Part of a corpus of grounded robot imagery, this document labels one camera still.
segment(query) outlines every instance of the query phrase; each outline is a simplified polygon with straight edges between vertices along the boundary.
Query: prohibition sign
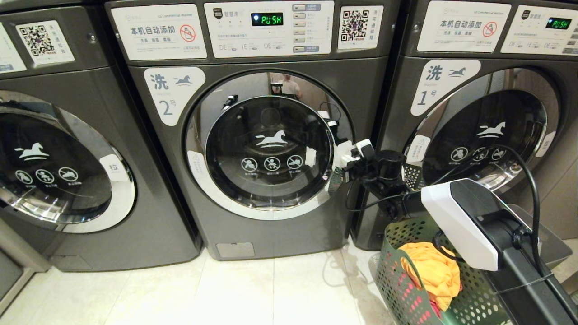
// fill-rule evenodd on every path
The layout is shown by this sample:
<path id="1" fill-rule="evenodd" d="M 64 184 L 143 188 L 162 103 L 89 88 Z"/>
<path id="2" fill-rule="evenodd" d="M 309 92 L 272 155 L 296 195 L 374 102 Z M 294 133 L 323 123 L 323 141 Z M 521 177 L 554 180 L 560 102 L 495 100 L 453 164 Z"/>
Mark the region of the prohibition sign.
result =
<path id="1" fill-rule="evenodd" d="M 486 24 L 486 26 L 484 26 L 484 29 L 482 30 L 482 34 L 484 34 L 484 37 L 490 37 L 497 30 L 498 30 L 498 24 L 495 21 L 490 21 L 489 23 Z"/>
<path id="2" fill-rule="evenodd" d="M 195 29 L 189 25 L 182 25 L 180 29 L 181 37 L 185 40 L 185 42 L 192 42 L 197 38 L 195 33 Z"/>

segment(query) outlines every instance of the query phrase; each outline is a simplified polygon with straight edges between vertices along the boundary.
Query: digital display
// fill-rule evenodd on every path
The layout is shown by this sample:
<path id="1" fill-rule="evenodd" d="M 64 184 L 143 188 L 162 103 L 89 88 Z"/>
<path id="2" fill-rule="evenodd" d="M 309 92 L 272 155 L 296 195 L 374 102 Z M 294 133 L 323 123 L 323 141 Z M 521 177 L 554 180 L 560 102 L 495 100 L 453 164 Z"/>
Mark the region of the digital display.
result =
<path id="1" fill-rule="evenodd" d="M 571 22 L 572 22 L 572 19 L 552 17 L 552 18 L 548 19 L 548 23 L 546 24 L 546 28 L 568 29 L 568 27 L 570 27 Z"/>
<path id="2" fill-rule="evenodd" d="M 251 23 L 253 26 L 283 26 L 282 12 L 252 13 Z"/>

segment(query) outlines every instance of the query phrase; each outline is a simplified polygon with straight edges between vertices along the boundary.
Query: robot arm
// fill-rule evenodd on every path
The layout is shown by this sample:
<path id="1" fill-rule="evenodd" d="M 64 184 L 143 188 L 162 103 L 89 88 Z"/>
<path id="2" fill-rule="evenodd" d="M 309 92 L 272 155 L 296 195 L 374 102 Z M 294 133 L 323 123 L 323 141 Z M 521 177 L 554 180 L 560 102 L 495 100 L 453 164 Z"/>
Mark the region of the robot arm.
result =
<path id="1" fill-rule="evenodd" d="M 372 180 L 391 162 L 375 159 L 368 141 L 360 142 L 349 157 L 346 175 Z M 486 272 L 515 324 L 578 324 L 578 309 L 542 260 L 535 265 L 529 227 L 492 191 L 470 179 L 424 187 L 412 193 L 389 192 L 382 186 L 363 185 L 387 203 L 392 220 L 432 216 L 457 250 L 473 268 Z M 538 267 L 547 270 L 542 276 Z"/>

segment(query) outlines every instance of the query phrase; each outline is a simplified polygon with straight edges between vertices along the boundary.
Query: front-loading washer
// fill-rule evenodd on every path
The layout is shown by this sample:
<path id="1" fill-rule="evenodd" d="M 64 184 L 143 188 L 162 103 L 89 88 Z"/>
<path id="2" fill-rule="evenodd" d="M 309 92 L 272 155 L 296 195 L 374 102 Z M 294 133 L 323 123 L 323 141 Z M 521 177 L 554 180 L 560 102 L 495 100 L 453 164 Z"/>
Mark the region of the front-loading washer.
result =
<path id="1" fill-rule="evenodd" d="M 514 148 L 536 172 L 540 193 L 549 193 L 578 156 L 578 6 L 424 0 L 406 9 L 378 148 L 406 155 L 409 188 L 454 170 L 445 180 L 468 177 L 506 195 L 526 182 L 510 153 L 488 149 L 499 144 Z M 557 148 L 564 142 L 574 145 Z M 455 169 L 463 162 L 467 168 Z M 555 175 L 540 179 L 544 168 Z M 567 211 L 575 219 L 575 199 Z M 367 209 L 352 226 L 355 244 L 380 249 L 387 222 Z"/>
<path id="2" fill-rule="evenodd" d="M 107 3 L 214 258 L 346 243 L 351 214 L 341 156 L 371 134 L 398 7 L 375 0 Z"/>
<path id="3" fill-rule="evenodd" d="M 124 85 L 102 5 L 17 3 L 30 5 L 0 5 L 0 216 L 62 271 L 196 257 L 201 238 Z"/>

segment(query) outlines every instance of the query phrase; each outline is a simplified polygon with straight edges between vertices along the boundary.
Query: tile floor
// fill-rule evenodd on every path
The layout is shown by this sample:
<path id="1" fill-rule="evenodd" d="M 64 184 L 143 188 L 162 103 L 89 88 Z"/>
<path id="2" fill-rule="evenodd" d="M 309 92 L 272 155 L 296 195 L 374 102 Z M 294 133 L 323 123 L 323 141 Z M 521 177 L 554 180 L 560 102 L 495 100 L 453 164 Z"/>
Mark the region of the tile floor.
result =
<path id="1" fill-rule="evenodd" d="M 578 252 L 578 239 L 567 241 Z M 352 244 L 304 256 L 219 262 L 206 250 L 166 267 L 36 274 L 0 325 L 393 325 L 371 278 L 375 252 Z M 564 280 L 578 254 L 555 269 Z"/>

